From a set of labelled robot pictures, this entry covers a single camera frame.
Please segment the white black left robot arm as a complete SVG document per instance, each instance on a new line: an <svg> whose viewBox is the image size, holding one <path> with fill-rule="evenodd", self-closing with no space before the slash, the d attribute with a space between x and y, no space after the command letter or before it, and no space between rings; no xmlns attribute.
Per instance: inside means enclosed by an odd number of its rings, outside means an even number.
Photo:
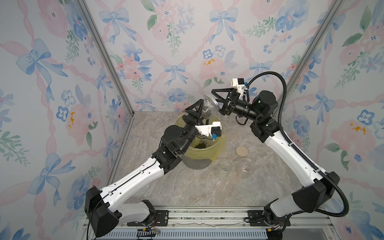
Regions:
<svg viewBox="0 0 384 240"><path fill-rule="evenodd" d="M95 238L111 232L125 222L139 222L148 226L155 218L156 210L145 200L137 204L124 205L134 193L152 181L173 170L181 161L192 142L198 136L198 125L203 123L202 99L185 109L182 116L185 125L171 125L161 137L158 149L140 167L124 178L102 189L90 188L86 193L85 213L88 217L88 230L93 230Z"/></svg>

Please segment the beige round jar lid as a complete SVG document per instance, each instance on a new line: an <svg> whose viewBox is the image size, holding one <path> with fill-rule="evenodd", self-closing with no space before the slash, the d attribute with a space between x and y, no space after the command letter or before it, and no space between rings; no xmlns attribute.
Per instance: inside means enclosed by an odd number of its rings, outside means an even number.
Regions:
<svg viewBox="0 0 384 240"><path fill-rule="evenodd" d="M244 146L237 146L236 154L238 155L238 157L245 158L248 156L249 150Z"/></svg>

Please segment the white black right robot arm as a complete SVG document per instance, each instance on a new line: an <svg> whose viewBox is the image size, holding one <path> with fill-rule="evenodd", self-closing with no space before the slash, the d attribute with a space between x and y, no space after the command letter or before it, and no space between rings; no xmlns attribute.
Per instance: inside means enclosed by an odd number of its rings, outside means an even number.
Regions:
<svg viewBox="0 0 384 240"><path fill-rule="evenodd" d="M288 137L280 121L272 117L273 110L278 106L272 92L262 91L252 103L242 100L240 92L235 88L214 89L212 94L222 104L219 109L222 115L236 114L251 120L252 133L282 158L302 184L298 191L267 204L258 217L247 217L247 222L263 222L264 225L275 226L281 222L286 224L291 216L302 213L318 212L331 217L346 215L347 209L331 213L321 208L334 192L341 191L337 186L340 178L310 160Z"/></svg>

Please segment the glass jar with tea leaves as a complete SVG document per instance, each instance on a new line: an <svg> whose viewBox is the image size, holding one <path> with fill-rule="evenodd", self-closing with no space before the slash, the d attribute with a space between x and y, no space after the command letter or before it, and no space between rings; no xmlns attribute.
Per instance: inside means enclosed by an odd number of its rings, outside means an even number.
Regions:
<svg viewBox="0 0 384 240"><path fill-rule="evenodd" d="M221 174L229 174L233 170L233 163L229 160L221 160L218 163L218 171Z"/></svg>

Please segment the translucent plastic container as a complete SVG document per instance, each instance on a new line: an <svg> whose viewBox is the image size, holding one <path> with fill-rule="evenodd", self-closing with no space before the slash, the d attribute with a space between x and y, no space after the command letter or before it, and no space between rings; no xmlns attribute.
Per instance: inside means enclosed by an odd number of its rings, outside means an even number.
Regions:
<svg viewBox="0 0 384 240"><path fill-rule="evenodd" d="M241 179L248 178L253 173L253 163L249 159L241 159L236 163L235 172Z"/></svg>

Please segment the small jar with grey lid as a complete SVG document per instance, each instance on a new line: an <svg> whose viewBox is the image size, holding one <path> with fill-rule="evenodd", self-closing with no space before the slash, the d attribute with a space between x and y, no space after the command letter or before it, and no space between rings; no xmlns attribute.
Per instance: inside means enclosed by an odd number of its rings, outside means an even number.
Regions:
<svg viewBox="0 0 384 240"><path fill-rule="evenodd" d="M214 113L219 111L220 106L211 95L204 95L203 101L202 117L208 120Z"/></svg>

